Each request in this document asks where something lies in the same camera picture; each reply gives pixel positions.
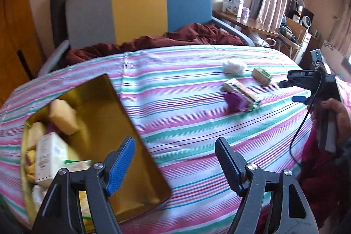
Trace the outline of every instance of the pink and green striped sheet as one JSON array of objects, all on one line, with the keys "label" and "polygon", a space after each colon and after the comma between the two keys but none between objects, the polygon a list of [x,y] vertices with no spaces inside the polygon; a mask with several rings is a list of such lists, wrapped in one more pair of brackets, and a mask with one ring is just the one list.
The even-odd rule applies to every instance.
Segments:
[{"label": "pink and green striped sheet", "polygon": [[[237,79],[262,99],[250,113],[233,114],[220,92],[232,76],[224,59],[244,61]],[[261,67],[273,75],[260,85]],[[51,100],[107,73],[173,194],[164,208],[122,224],[124,233],[225,233],[240,199],[229,189],[214,151],[225,137],[245,159],[269,171],[297,170],[288,147],[306,108],[293,103],[301,88],[278,88],[287,71],[300,69],[274,49],[196,45],[127,52],[90,60],[34,79],[17,88],[0,110],[0,193],[18,220],[28,225],[20,181],[23,123]],[[293,148],[297,158],[311,129],[308,120]],[[269,195],[264,204],[268,204]]]}]

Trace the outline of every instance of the gold box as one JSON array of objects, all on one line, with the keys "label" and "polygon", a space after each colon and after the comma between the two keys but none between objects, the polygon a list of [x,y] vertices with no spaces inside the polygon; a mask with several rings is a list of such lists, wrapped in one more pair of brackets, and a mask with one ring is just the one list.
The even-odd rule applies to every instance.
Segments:
[{"label": "gold box", "polygon": [[[63,136],[75,151],[68,153],[68,159],[102,162],[108,153],[118,149],[125,137],[135,139],[135,155],[121,188],[109,198],[118,222],[152,210],[171,197],[171,188],[136,132],[106,74],[71,89],[59,99],[66,100],[77,111],[80,129],[71,136]],[[27,213],[32,224],[36,211],[31,195],[32,184],[26,180],[26,137],[34,122],[41,121],[48,126],[48,115],[49,105],[32,115],[25,122],[23,131],[21,179]],[[86,229],[92,229],[92,225],[86,225]]]}]

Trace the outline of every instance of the human hand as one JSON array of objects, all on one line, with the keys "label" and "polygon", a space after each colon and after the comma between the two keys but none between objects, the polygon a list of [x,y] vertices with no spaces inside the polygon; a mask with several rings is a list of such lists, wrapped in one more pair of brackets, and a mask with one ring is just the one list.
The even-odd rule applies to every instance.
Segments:
[{"label": "human hand", "polygon": [[[336,113],[336,123],[338,127],[338,137],[336,139],[336,145],[342,146],[345,141],[351,137],[351,119],[345,105],[334,99],[330,98],[326,101],[321,102],[321,107],[324,109],[332,109]],[[317,110],[311,108],[311,119],[313,120],[313,127],[317,128]]]}]

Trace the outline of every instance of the white carton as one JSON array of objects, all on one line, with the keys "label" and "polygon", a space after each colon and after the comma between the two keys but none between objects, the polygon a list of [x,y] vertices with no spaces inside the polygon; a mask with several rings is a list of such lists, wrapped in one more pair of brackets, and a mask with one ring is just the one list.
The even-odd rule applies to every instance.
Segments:
[{"label": "white carton", "polygon": [[68,145],[55,132],[43,136],[36,145],[36,183],[49,188],[64,161],[67,160]]},{"label": "white carton", "polygon": [[244,0],[228,0],[227,9],[237,18],[241,17],[244,7]]}]

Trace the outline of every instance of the metal screw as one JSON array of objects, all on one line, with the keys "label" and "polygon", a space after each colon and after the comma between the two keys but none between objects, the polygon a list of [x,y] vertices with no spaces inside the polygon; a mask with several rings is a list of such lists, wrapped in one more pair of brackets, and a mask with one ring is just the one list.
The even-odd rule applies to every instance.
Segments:
[{"label": "metal screw", "polygon": [[59,175],[64,175],[66,173],[67,173],[67,169],[66,168],[59,169]]},{"label": "metal screw", "polygon": [[287,176],[291,176],[292,175],[292,171],[289,169],[285,169],[284,170],[284,174],[286,174]]},{"label": "metal screw", "polygon": [[247,164],[247,168],[249,170],[256,170],[257,169],[257,165],[255,163],[248,163]]},{"label": "metal screw", "polygon": [[94,169],[100,170],[100,169],[103,168],[103,166],[104,166],[103,163],[95,163],[95,164],[94,164]]}]

